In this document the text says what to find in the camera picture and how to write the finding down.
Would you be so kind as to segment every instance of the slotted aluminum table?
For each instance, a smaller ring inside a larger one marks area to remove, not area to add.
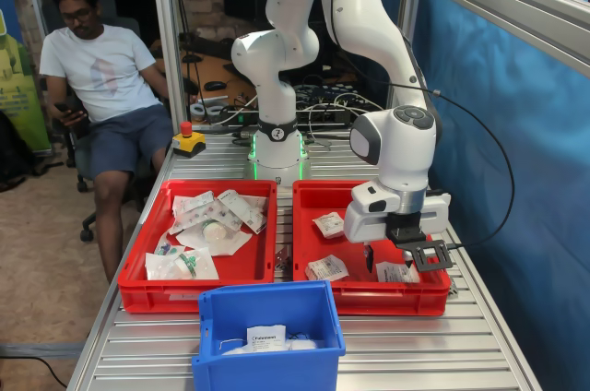
[[[369,179],[377,174],[352,153],[348,137],[342,137],[332,140],[330,149],[309,147],[312,179]],[[169,154],[126,254],[163,181],[243,177],[248,148],[233,145],[230,136],[207,136],[206,146],[191,160]],[[290,251],[291,206],[291,190],[279,188],[278,251]],[[451,227],[442,237],[458,241]],[[442,317],[341,317],[347,355],[340,360],[338,391],[540,389],[469,256],[463,249],[453,250],[452,256],[454,266],[448,272],[458,294],[449,299]],[[277,280],[289,280],[284,277],[277,273]],[[196,314],[126,313],[113,283],[67,389],[194,390],[190,365],[199,350],[199,334]]]

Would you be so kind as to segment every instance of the brick wall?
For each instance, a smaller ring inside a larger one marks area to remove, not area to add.
[[[206,39],[221,41],[256,31],[241,19],[223,13],[223,0],[183,0],[189,28]]]
[[[30,64],[33,70],[39,70],[41,60],[41,31],[37,24],[32,0],[15,0],[17,7],[18,24],[22,33],[23,41],[29,51]]]

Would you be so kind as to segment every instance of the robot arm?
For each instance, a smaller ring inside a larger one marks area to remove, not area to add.
[[[259,131],[256,161],[283,168],[300,160],[295,93],[278,79],[278,71],[307,65],[318,41],[307,26],[313,0],[268,0],[266,15],[274,30],[252,33],[232,48],[235,66],[257,87]],[[403,36],[387,16],[381,0],[322,0],[330,36],[348,52],[381,64],[392,82],[417,86],[418,78]],[[356,187],[345,218],[351,242],[391,239],[412,254],[419,270],[448,267],[440,243],[426,243],[426,233],[446,228],[450,196],[426,197],[428,170],[436,144],[436,121],[420,89],[396,89],[396,108],[368,113],[352,127],[352,150],[379,176]],[[430,248],[439,257],[429,264]]]

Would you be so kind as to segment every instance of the floor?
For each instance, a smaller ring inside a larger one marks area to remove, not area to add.
[[[64,152],[54,160],[65,161]],[[76,170],[64,165],[0,194],[0,346],[80,342],[94,323],[108,284],[96,238],[79,240],[94,201],[91,184],[80,194],[76,183]],[[123,218],[128,242],[135,203],[124,205]],[[49,360],[66,383],[76,362]],[[39,361],[0,360],[0,379],[4,391],[63,389]]]

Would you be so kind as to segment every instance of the backpack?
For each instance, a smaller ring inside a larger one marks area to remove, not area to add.
[[[41,176],[50,167],[63,165],[59,162],[37,170],[37,163],[27,143],[22,140],[8,116],[0,110],[0,193],[22,184],[29,174]]]

